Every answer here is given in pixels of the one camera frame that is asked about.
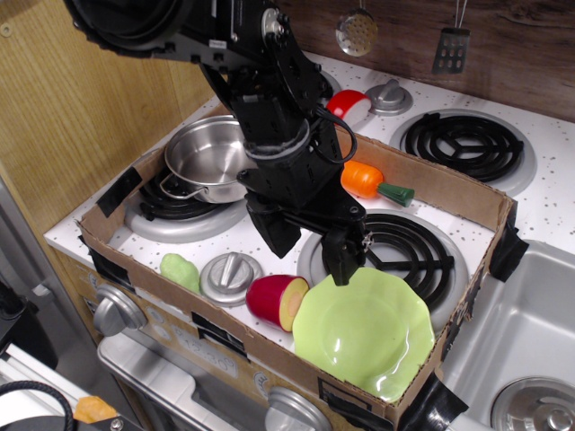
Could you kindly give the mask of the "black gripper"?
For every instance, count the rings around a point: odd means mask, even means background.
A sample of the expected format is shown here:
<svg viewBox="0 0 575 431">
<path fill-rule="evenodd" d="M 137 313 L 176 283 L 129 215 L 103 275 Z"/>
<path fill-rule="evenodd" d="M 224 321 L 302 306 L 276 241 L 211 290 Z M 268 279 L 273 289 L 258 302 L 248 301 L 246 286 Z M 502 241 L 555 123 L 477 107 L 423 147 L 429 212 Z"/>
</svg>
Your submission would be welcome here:
<svg viewBox="0 0 575 431">
<path fill-rule="evenodd" d="M 329 119 L 304 121 L 287 147 L 248 144 L 255 167 L 238 174 L 252 223 L 283 259 L 303 228 L 322 234 L 323 264 L 345 286 L 366 261 L 366 211 L 341 186 L 343 155 Z"/>
</svg>

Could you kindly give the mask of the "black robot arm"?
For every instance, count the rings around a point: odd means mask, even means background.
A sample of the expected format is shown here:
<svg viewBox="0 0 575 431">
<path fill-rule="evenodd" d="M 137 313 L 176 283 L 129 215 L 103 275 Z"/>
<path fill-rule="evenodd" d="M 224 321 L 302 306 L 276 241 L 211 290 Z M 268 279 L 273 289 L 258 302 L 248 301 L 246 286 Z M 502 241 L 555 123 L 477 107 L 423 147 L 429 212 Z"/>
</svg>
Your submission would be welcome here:
<svg viewBox="0 0 575 431">
<path fill-rule="evenodd" d="M 283 257 L 303 230 L 322 237 L 334 282 L 366 261 L 365 209 L 341 186 L 342 121 L 321 103 L 321 68 L 271 1 L 69 1 L 75 27 L 100 48 L 197 65 L 238 121 L 255 165 L 241 173 L 247 210 Z"/>
</svg>

